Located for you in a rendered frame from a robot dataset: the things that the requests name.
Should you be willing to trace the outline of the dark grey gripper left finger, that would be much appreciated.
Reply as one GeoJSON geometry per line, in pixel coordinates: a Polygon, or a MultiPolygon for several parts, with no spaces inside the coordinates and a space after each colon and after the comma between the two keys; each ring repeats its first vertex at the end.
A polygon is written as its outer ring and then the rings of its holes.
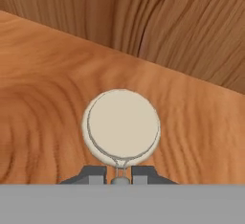
{"type": "Polygon", "coordinates": [[[106,185],[106,166],[85,166],[78,175],[62,181],[62,184],[106,185]]]}

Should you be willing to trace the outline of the white round disc with stem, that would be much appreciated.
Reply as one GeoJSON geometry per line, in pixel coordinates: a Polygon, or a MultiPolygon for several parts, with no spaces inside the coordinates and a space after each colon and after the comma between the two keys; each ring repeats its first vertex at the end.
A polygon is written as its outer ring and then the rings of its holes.
{"type": "Polygon", "coordinates": [[[84,142],[102,163],[112,166],[112,185],[129,185],[126,169],[137,166],[155,151],[161,138],[156,109],[142,95],[113,89],[90,101],[81,121],[84,142]]]}

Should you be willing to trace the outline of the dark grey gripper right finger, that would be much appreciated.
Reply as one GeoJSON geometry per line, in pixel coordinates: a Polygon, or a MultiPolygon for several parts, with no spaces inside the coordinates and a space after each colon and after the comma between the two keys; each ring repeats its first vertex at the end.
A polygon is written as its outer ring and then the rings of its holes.
{"type": "Polygon", "coordinates": [[[132,185],[169,185],[173,181],[158,174],[154,166],[133,166],[131,168],[132,185]]]}

